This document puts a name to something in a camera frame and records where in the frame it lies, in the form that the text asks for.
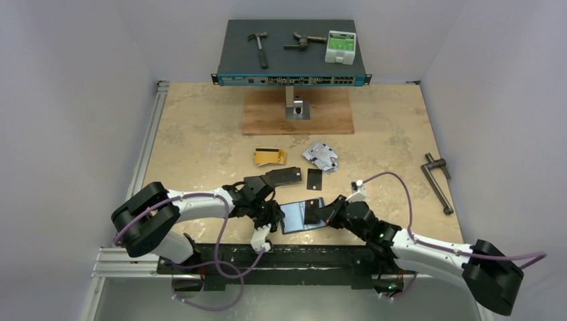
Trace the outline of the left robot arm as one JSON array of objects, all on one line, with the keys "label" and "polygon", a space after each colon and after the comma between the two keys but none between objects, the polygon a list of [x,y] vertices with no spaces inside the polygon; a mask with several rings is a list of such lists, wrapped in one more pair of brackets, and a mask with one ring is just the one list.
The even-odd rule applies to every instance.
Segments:
[{"label": "left robot arm", "polygon": [[248,217],[252,220],[250,244],[257,253],[267,252],[267,239],[285,217],[275,200],[275,187],[263,176],[245,177],[210,191],[181,192],[152,182],[127,199],[111,215],[116,228],[113,243],[130,257],[153,253],[169,259],[182,273],[194,272],[199,255],[188,235],[173,231],[183,221]]}]

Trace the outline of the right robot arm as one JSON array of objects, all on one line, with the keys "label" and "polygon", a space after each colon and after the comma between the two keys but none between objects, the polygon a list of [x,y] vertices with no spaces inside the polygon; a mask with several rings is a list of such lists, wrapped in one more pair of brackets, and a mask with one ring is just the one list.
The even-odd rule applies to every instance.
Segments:
[{"label": "right robot arm", "polygon": [[376,217],[364,201],[340,195],[314,211],[327,226],[346,229],[374,252],[377,267],[425,274],[461,286],[485,309],[510,316],[524,272],[492,243],[450,243],[414,234]]}]

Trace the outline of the navy blue card holder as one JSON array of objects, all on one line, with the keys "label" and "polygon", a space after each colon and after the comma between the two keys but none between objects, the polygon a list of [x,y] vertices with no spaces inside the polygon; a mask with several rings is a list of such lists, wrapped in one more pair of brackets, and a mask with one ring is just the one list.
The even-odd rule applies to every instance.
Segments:
[{"label": "navy blue card holder", "polygon": [[[322,197],[315,198],[320,200],[320,207],[324,206],[324,200]],[[304,203],[305,201],[298,201],[293,203],[287,203],[281,205],[282,211],[285,213],[285,217],[281,221],[282,233],[291,234],[299,233],[303,231],[309,231],[313,229],[319,229],[324,227],[326,224],[320,220],[319,224],[315,225],[305,225],[304,224]]]}]

